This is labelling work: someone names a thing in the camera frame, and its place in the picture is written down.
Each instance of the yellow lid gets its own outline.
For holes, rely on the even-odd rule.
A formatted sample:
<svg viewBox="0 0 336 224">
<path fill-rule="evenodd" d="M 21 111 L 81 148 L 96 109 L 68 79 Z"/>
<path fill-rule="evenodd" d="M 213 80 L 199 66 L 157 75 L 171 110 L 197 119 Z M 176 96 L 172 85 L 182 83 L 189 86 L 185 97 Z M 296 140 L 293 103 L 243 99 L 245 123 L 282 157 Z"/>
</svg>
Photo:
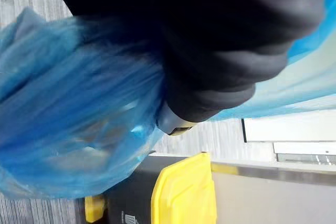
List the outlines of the yellow lid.
<svg viewBox="0 0 336 224">
<path fill-rule="evenodd" d="M 152 224 L 215 224 L 210 155 L 201 153 L 163 169 L 151 203 Z"/>
<path fill-rule="evenodd" d="M 88 223 L 94 223 L 101 219 L 105 210 L 103 195 L 85 197 L 85 218 Z"/>
</svg>

